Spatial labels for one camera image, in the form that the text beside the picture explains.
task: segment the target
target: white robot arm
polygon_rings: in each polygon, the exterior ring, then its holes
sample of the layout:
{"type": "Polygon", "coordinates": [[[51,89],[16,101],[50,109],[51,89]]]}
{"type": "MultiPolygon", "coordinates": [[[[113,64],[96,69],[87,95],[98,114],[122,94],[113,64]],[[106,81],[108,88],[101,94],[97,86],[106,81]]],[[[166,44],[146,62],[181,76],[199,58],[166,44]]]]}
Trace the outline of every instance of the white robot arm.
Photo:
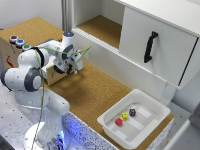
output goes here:
{"type": "MultiPolygon", "coordinates": [[[[74,34],[68,32],[63,34],[62,43],[50,40],[21,53],[18,57],[19,67],[3,70],[1,73],[1,82],[8,89],[15,91],[15,99],[20,105],[41,108],[43,89],[41,88],[42,78],[39,72],[39,62],[41,63],[41,67],[47,65],[50,54],[56,57],[54,63],[58,72],[69,74],[72,66],[75,66],[77,70],[81,70],[83,68],[82,60],[80,60],[81,55],[76,53],[74,43],[74,34]]],[[[50,148],[49,145],[55,145],[55,141],[62,131],[61,118],[69,111],[70,105],[64,98],[45,88],[43,107],[48,108],[49,112],[45,116],[45,124],[37,134],[37,142],[34,147],[37,150],[54,150],[55,148],[50,148]]],[[[63,145],[59,149],[66,149],[67,146],[63,145]]],[[[30,148],[31,146],[25,145],[25,149],[28,150],[28,147],[30,148]]]]}

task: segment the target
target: yellow object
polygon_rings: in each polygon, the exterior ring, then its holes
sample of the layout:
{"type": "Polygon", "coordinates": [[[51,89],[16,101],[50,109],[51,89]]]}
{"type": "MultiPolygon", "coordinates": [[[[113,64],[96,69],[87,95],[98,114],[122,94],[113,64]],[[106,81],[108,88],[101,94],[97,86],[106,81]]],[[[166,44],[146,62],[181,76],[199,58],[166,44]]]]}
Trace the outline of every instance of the yellow object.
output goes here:
{"type": "Polygon", "coordinates": [[[122,118],[123,120],[127,120],[128,119],[128,113],[122,113],[122,118]]]}

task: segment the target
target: white plastic bin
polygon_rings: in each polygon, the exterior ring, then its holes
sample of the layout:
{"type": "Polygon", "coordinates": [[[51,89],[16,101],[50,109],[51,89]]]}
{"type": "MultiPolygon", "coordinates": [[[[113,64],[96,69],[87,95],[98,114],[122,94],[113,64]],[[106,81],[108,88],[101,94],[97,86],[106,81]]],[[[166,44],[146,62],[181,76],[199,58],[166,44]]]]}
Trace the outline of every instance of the white plastic bin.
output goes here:
{"type": "Polygon", "coordinates": [[[105,133],[126,149],[136,149],[148,135],[169,115],[170,109],[140,90],[133,90],[97,121],[104,127],[105,133]],[[122,113],[136,110],[136,116],[129,115],[121,126],[115,124],[122,113]]]}

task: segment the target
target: black handle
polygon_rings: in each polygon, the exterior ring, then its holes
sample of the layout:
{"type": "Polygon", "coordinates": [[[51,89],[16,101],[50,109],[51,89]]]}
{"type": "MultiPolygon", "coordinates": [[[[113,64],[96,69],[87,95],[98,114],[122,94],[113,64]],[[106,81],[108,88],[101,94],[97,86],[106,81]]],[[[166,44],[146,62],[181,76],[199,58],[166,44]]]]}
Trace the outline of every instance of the black handle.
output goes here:
{"type": "Polygon", "coordinates": [[[146,52],[145,52],[145,55],[144,55],[144,63],[147,63],[152,59],[152,57],[150,56],[151,48],[152,48],[152,45],[153,45],[153,39],[155,39],[157,36],[158,36],[158,33],[153,31],[151,36],[149,37],[149,40],[147,42],[146,52]]]}

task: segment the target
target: die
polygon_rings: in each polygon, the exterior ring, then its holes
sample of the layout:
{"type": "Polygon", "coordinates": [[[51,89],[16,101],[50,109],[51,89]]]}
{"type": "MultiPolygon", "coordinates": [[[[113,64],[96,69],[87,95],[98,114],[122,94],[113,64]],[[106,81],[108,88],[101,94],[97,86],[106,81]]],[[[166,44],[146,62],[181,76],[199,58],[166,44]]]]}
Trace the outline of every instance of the die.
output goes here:
{"type": "Polygon", "coordinates": [[[123,118],[123,120],[127,120],[128,119],[128,113],[127,112],[122,113],[122,118],[123,118]]]}
{"type": "Polygon", "coordinates": [[[117,118],[117,119],[115,120],[115,124],[118,125],[118,126],[121,126],[122,123],[123,123],[123,120],[122,120],[121,118],[117,118]]]}
{"type": "Polygon", "coordinates": [[[135,109],[130,109],[130,110],[129,110],[129,115],[130,115],[130,116],[135,116],[135,114],[136,114],[135,109]]]}

